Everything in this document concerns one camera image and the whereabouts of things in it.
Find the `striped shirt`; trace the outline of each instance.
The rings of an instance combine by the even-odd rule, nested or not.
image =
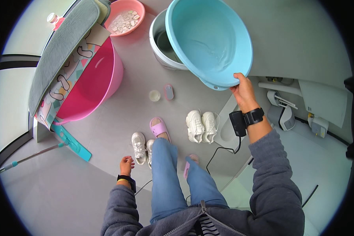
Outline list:
[[[206,214],[199,217],[194,227],[188,232],[188,236],[220,236],[215,225],[212,223],[211,219],[208,218]]]

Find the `black wristband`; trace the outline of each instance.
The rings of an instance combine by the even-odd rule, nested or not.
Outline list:
[[[134,193],[136,193],[136,182],[135,182],[135,180],[133,180],[130,176],[127,176],[127,175],[118,175],[117,181],[118,181],[119,179],[125,179],[125,180],[127,180],[127,181],[130,183],[130,185],[131,185],[131,190],[132,190]]]
[[[244,115],[246,127],[264,120],[263,119],[264,111],[262,110],[262,108],[256,108],[256,109],[249,111],[243,115]]]

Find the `person's leg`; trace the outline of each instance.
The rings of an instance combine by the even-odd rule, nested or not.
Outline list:
[[[177,177],[177,147],[164,138],[152,146],[152,224],[188,207]]]
[[[204,200],[206,205],[221,205],[228,208],[226,200],[219,192],[211,175],[200,168],[189,156],[186,157],[186,161],[190,164],[187,181],[191,204],[200,204],[200,201]]]

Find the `white sneaker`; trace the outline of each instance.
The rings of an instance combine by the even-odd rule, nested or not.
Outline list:
[[[147,141],[147,145],[146,145],[147,152],[148,152],[147,163],[151,169],[152,169],[152,167],[151,167],[151,165],[152,165],[152,145],[154,142],[155,142],[154,139],[150,139]]]
[[[204,143],[213,143],[214,136],[216,135],[215,129],[215,116],[211,111],[205,112],[202,115],[202,123],[205,127],[205,133],[202,136],[202,141]]]
[[[145,147],[146,138],[142,133],[136,132],[131,138],[132,147],[134,148],[135,160],[139,165],[142,165],[147,160],[147,149]]]
[[[202,142],[202,135],[205,128],[202,124],[200,112],[197,110],[189,112],[186,117],[186,125],[188,126],[189,140],[195,143]]]

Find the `pink bowl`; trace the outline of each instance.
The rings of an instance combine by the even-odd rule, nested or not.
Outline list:
[[[118,89],[122,76],[122,61],[108,37],[61,105],[57,116],[63,121],[53,124],[63,125],[89,116]]]
[[[136,11],[140,16],[138,23],[133,28],[121,34],[111,34],[111,37],[123,36],[131,33],[143,22],[144,16],[146,14],[146,9],[144,8],[143,4],[137,0],[117,0],[110,5],[110,8],[110,15],[104,23],[106,29],[108,29],[111,22],[119,15],[119,13],[124,11]]]

